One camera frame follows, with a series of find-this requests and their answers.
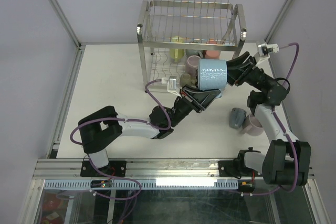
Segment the small grey-green cup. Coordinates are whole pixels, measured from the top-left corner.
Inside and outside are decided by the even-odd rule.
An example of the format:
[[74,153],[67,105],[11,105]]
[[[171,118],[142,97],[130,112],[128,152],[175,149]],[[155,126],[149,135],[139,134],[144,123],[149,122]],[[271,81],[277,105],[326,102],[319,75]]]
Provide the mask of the small grey-green cup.
[[180,77],[180,87],[182,88],[183,86],[191,86],[195,87],[196,86],[196,78],[189,73],[184,73]]

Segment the light blue ribbed mug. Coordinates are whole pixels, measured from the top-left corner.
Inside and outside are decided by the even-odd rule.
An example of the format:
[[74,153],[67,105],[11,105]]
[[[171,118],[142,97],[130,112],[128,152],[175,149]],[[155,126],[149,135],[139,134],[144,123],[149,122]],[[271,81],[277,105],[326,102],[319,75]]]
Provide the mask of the light blue ribbed mug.
[[197,82],[200,90],[224,90],[227,84],[226,61],[201,59],[198,63]]

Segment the tall pink cup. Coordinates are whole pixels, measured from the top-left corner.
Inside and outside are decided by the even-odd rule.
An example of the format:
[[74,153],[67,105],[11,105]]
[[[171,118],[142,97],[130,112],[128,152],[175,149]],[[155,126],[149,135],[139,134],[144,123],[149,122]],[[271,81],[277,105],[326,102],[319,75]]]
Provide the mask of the tall pink cup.
[[221,53],[218,50],[206,50],[205,53],[204,53],[204,58],[205,59],[219,60],[220,55],[221,55]]

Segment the pink mug with handle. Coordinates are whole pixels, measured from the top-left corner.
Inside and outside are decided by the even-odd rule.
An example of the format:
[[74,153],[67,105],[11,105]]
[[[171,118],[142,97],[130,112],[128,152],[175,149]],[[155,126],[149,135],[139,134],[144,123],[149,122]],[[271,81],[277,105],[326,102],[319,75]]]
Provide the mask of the pink mug with handle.
[[215,41],[215,40],[208,40],[208,41],[206,42],[206,44],[216,45],[216,44],[217,44],[217,41]]

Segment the lilac mug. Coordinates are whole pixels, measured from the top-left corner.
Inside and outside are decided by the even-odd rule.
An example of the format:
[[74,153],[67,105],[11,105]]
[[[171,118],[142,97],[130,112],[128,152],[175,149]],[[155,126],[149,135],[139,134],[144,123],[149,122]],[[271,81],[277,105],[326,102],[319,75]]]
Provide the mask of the lilac mug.
[[185,73],[188,73],[193,77],[196,77],[200,59],[201,58],[197,55],[189,56],[185,64]]
[[242,124],[240,134],[248,134],[251,136],[259,136],[264,132],[264,128],[258,119],[252,115],[248,114]]

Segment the blue-grey speckled jug mug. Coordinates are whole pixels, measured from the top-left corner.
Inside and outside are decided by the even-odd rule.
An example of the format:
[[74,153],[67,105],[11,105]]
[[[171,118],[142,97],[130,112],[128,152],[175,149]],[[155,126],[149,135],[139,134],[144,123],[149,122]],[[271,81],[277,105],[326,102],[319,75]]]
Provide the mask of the blue-grey speckled jug mug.
[[229,115],[229,126],[233,129],[239,129],[246,117],[246,110],[242,108],[232,108]]

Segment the dark speckled grey mug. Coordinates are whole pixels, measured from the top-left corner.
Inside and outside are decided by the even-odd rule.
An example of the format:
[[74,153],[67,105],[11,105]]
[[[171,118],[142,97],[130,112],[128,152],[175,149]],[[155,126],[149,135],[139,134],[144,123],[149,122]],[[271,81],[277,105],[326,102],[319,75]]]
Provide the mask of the dark speckled grey mug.
[[198,49],[185,49],[185,54],[187,58],[190,56],[199,56],[200,58],[204,58],[203,51]]

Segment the pale yellow-green mug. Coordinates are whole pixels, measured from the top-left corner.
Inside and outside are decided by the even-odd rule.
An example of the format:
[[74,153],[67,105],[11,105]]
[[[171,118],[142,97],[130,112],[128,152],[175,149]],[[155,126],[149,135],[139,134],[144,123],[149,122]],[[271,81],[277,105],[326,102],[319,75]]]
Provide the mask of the pale yellow-green mug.
[[[171,42],[183,42],[183,38],[180,36],[172,37]],[[184,50],[183,49],[170,49],[170,57],[174,63],[179,63],[182,58],[184,57]]]

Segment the yellow enamel mug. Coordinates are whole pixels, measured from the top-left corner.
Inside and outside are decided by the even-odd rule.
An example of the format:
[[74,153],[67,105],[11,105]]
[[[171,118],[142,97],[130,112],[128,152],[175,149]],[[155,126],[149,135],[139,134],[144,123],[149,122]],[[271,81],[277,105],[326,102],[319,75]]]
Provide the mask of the yellow enamel mug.
[[193,85],[195,86],[195,88],[199,88],[199,84],[198,84],[198,77],[195,77],[194,79],[193,79]]

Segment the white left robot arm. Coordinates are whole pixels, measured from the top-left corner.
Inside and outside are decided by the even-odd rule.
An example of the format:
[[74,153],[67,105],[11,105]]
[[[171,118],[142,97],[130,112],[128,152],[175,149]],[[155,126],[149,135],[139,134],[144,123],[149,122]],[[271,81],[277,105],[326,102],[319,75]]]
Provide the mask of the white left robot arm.
[[198,90],[184,86],[172,108],[158,104],[149,119],[131,119],[116,112],[113,106],[106,106],[81,119],[70,134],[79,131],[81,144],[91,161],[91,169],[99,176],[106,175],[110,163],[106,148],[117,138],[139,136],[148,139],[163,139],[173,133],[176,127],[192,111],[201,113],[221,96],[220,89]]

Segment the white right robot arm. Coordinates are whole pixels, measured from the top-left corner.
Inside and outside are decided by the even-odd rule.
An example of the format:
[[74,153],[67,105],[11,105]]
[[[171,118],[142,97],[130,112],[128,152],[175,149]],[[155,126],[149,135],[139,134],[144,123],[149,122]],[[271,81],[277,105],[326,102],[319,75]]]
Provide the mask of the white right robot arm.
[[308,180],[311,146],[286,128],[276,112],[290,91],[289,81],[267,75],[248,52],[227,62],[227,74],[231,86],[247,83],[255,88],[247,98],[247,106],[261,123],[270,143],[265,155],[252,148],[239,151],[234,160],[235,171],[240,175],[252,170],[259,172],[266,184],[287,192],[304,186]]

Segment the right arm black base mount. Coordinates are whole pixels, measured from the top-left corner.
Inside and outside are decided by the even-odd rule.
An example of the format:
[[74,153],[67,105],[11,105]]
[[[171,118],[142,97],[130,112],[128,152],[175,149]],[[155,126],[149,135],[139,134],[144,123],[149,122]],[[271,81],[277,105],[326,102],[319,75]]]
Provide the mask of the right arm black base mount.
[[252,147],[246,150],[240,150],[237,157],[218,161],[219,176],[231,176],[237,179],[261,176],[264,160],[265,154],[254,150]]

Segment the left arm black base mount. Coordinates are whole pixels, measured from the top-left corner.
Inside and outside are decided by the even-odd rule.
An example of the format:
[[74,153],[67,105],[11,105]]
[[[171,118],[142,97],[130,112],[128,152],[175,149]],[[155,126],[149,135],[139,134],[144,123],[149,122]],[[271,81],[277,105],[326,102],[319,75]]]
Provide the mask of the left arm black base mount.
[[[99,170],[108,176],[125,177],[127,167],[126,161],[110,160],[109,164]],[[83,161],[80,171],[81,177],[102,177],[90,164],[89,161]]]

